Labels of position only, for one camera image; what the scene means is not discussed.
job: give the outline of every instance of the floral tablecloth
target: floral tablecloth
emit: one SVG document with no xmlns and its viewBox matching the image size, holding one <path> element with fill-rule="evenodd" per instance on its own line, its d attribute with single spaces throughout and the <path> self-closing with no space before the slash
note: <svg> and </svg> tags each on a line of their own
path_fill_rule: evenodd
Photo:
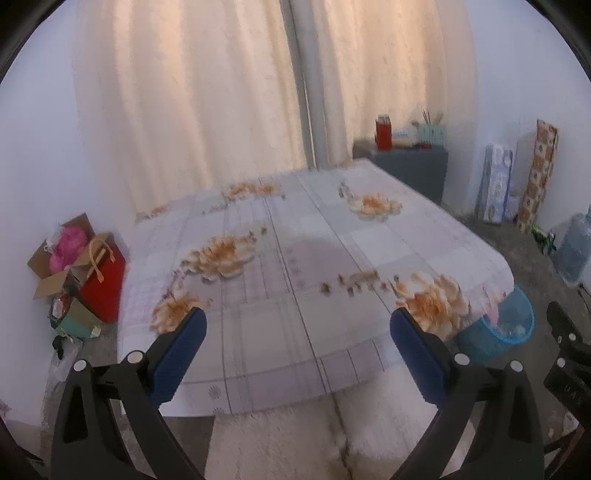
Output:
<svg viewBox="0 0 591 480">
<path fill-rule="evenodd" d="M 398 306 L 446 339 L 513 286 L 501 254 L 370 162 L 296 171 L 138 222 L 118 353 L 145 351 L 198 304 L 206 339 L 161 413 L 262 410 L 401 362 L 389 336 Z"/>
</svg>

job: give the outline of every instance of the wall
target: wall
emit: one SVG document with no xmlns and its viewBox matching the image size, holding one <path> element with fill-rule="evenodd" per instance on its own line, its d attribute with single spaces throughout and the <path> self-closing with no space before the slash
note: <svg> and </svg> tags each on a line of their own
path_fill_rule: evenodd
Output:
<svg viewBox="0 0 591 480">
<path fill-rule="evenodd" d="M 33 452 L 54 333 L 47 305 L 31 300 L 37 279 L 27 260 L 57 222 L 80 212 L 97 231 L 117 231 L 120 245 L 134 216 L 86 156 L 72 79 L 75 19 L 76 1 L 67 0 L 34 32 L 0 85 L 0 400 L 12 409 L 13 435 Z"/>
<path fill-rule="evenodd" d="M 512 184 L 525 189 L 535 123 L 560 131 L 554 174 L 538 223 L 550 229 L 591 203 L 591 82 L 552 26 L 525 0 L 465 0 L 478 73 L 478 127 L 463 211 L 474 210 L 484 147 L 500 141 L 517 149 Z M 585 279 L 591 283 L 591 267 Z"/>
<path fill-rule="evenodd" d="M 10 75 L 8 82 L 13 81 Z M 37 278 L 26 263 L 43 231 L 11 161 L 13 144 L 5 114 L 9 92 L 4 85 L 0 87 L 0 400 L 10 408 L 5 422 L 12 435 L 21 446 L 37 453 L 54 333 L 47 320 L 47 305 L 31 300 Z"/>
<path fill-rule="evenodd" d="M 12 161 L 44 231 L 86 212 L 95 231 L 116 231 L 120 244 L 129 240 L 135 212 L 120 196 L 119 205 L 111 203 L 120 190 L 95 168 L 80 133 L 72 70 L 76 7 L 67 0 L 27 41 L 0 87 L 6 97 L 0 114 L 10 118 L 4 134 L 15 144 Z"/>
</svg>

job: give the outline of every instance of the blue basket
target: blue basket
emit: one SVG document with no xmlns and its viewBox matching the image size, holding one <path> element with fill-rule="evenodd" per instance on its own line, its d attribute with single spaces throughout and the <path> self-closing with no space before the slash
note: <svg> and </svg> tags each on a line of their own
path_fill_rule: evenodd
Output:
<svg viewBox="0 0 591 480">
<path fill-rule="evenodd" d="M 499 323 L 493 327 L 486 315 L 460 332 L 456 339 L 460 351 L 484 365 L 514 345 L 526 342 L 534 331 L 535 317 L 531 303 L 516 285 L 499 303 Z"/>
</svg>

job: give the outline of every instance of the product box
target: product box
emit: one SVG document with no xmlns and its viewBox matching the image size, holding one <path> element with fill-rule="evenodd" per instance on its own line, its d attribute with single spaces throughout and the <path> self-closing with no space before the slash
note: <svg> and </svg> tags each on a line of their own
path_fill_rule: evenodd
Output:
<svg viewBox="0 0 591 480">
<path fill-rule="evenodd" d="M 88 217 L 85 213 L 64 223 L 62 226 L 76 226 L 82 228 L 89 241 L 94 237 L 102 238 L 109 244 L 113 241 L 113 236 L 110 232 L 95 235 L 95 231 L 92 229 L 92 225 L 88 221 Z M 37 290 L 35 291 L 33 299 L 50 297 L 61 293 L 68 278 L 74 278 L 77 286 L 82 286 L 91 268 L 89 251 L 85 248 L 69 270 L 53 274 L 51 273 L 51 270 L 49 270 L 49 259 L 51 258 L 51 254 L 45 251 L 45 245 L 46 242 L 44 241 L 27 262 L 29 268 L 39 277 L 39 283 L 37 284 Z M 96 246 L 93 246 L 93 255 L 95 258 L 99 249 L 100 244 L 96 242 Z"/>
<path fill-rule="evenodd" d="M 486 146 L 484 173 L 478 203 L 478 218 L 480 220 L 489 223 L 503 221 L 512 166 L 512 150 L 499 144 Z"/>
</svg>

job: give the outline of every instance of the red bag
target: red bag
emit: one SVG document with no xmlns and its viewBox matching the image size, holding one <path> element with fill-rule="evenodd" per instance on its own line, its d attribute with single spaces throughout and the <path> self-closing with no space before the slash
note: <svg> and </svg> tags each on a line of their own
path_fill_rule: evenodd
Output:
<svg viewBox="0 0 591 480">
<path fill-rule="evenodd" d="M 106 249 L 99 251 L 96 260 L 92 254 L 94 242 L 102 243 Z M 111 249 L 100 238 L 93 238 L 88 244 L 88 250 L 92 268 L 88 272 L 86 283 L 80 290 L 80 296 L 86 306 L 103 322 L 116 322 L 119 315 L 119 300 L 121 299 L 125 259 L 117 247 Z M 99 264 L 107 251 L 109 258 L 100 265 L 99 269 Z"/>
</svg>

